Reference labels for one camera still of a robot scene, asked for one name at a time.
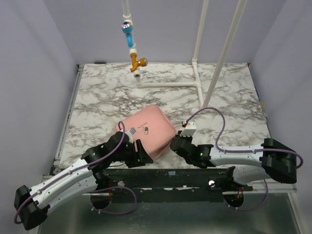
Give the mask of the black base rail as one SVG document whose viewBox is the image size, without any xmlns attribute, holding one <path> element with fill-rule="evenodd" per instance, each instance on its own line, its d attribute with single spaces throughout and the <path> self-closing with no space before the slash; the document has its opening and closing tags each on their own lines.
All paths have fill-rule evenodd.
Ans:
<svg viewBox="0 0 312 234">
<path fill-rule="evenodd" d="M 107 169 L 98 188 L 110 188 L 114 202 L 126 203 L 131 196 L 116 189 L 123 184 L 134 191 L 138 202 L 222 202 L 223 192 L 241 187 L 228 169 Z"/>
</svg>

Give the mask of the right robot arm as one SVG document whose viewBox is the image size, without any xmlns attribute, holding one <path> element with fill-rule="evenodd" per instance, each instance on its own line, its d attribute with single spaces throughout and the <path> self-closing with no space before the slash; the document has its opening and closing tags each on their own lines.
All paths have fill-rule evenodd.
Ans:
<svg viewBox="0 0 312 234">
<path fill-rule="evenodd" d="M 297 182 L 296 152 L 272 138 L 264 139 L 262 144 L 229 148 L 212 144 L 196 146 L 192 139 L 191 136 L 176 135 L 170 149 L 187 164 L 202 169 L 234 165 L 233 174 L 224 179 L 224 185 L 230 191 L 267 178 L 285 184 Z"/>
</svg>

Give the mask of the orange brass faucet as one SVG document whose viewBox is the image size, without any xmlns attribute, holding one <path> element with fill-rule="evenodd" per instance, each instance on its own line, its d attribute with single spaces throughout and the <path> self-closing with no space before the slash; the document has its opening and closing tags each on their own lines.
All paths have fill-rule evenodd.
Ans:
<svg viewBox="0 0 312 234">
<path fill-rule="evenodd" d="M 137 54 L 131 53 L 130 57 L 132 59 L 132 68 L 130 69 L 131 73 L 136 71 L 139 67 L 145 67 L 148 65 L 148 61 L 146 58 L 140 58 L 137 60 Z"/>
</svg>

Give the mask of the white PVC pipe frame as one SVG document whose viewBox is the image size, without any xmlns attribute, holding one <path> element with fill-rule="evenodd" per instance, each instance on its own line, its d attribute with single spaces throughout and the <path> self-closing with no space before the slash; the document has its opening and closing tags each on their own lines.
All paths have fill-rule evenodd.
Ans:
<svg viewBox="0 0 312 234">
<path fill-rule="evenodd" d="M 201 80 L 199 77 L 199 71 L 198 71 L 198 54 L 199 54 L 199 49 L 200 49 L 200 44 L 201 44 L 201 39 L 202 39 L 202 34 L 203 34 L 203 29 L 204 29 L 204 24 L 205 24 L 205 19 L 207 15 L 207 10 L 208 10 L 208 5 L 209 1 L 205 0 L 203 1 L 202 5 L 202 10 L 201 10 L 201 15 L 200 15 L 200 22 L 198 26 L 198 32 L 197 32 L 197 37 L 196 37 L 196 43 L 195 43 L 195 49 L 194 49 L 194 54 L 192 58 L 192 68 L 195 76 L 195 80 L 192 82 L 156 82 L 156 83 L 146 83 L 141 81 L 141 72 L 139 67 L 136 71 L 134 71 L 132 74 L 134 78 L 136 79 L 136 86 L 138 88 L 164 88 L 164 87 L 194 87 L 197 89 L 197 94 L 198 94 L 198 100 L 199 100 L 199 106 L 201 108 L 208 107 L 209 102 L 211 100 L 212 94 L 215 90 L 215 86 L 217 84 L 217 81 L 219 79 L 221 70 L 223 68 L 223 65 L 225 63 L 226 56 L 230 50 L 230 47 L 232 45 L 232 42 L 234 40 L 234 37 L 236 35 L 239 23 L 241 21 L 242 15 L 244 13 L 244 10 L 247 5 L 246 0 L 240 0 L 237 3 L 235 13 L 233 15 L 233 19 L 230 25 L 230 28 L 228 30 L 220 57 L 218 59 L 218 62 L 216 64 L 209 88 L 207 93 L 204 95 L 202 91 L 202 84 Z M 129 2 L 127 0 L 122 1 L 122 10 L 123 10 L 123 23 L 125 21 L 130 21 L 133 26 L 133 20 L 132 20 L 132 15 L 130 12 L 130 6 Z M 133 43 L 134 46 L 129 48 L 129 56 L 131 53 L 136 53 L 137 54 L 137 46 L 133 37 Z"/>
</svg>

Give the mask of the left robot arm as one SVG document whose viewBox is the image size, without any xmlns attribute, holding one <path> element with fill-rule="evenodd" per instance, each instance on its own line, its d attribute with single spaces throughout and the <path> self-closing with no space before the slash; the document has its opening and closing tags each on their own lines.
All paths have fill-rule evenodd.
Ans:
<svg viewBox="0 0 312 234">
<path fill-rule="evenodd" d="M 102 193 L 113 190 L 104 170 L 116 161 L 128 168 L 144 166 L 153 160 L 139 139 L 132 142 L 124 132 L 117 132 L 109 140 L 89 148 L 67 169 L 31 188 L 23 185 L 16 190 L 15 224 L 30 230 L 47 219 L 53 208 L 83 193 Z"/>
</svg>

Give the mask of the pink medicine kit case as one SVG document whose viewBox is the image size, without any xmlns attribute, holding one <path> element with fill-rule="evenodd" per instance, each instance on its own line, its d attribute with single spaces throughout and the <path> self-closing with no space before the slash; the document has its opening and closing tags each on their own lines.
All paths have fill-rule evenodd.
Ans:
<svg viewBox="0 0 312 234">
<path fill-rule="evenodd" d="M 165 153 L 176 135 L 176 128 L 156 105 L 149 105 L 122 122 L 126 130 L 135 128 L 134 140 L 141 140 L 153 160 Z"/>
</svg>

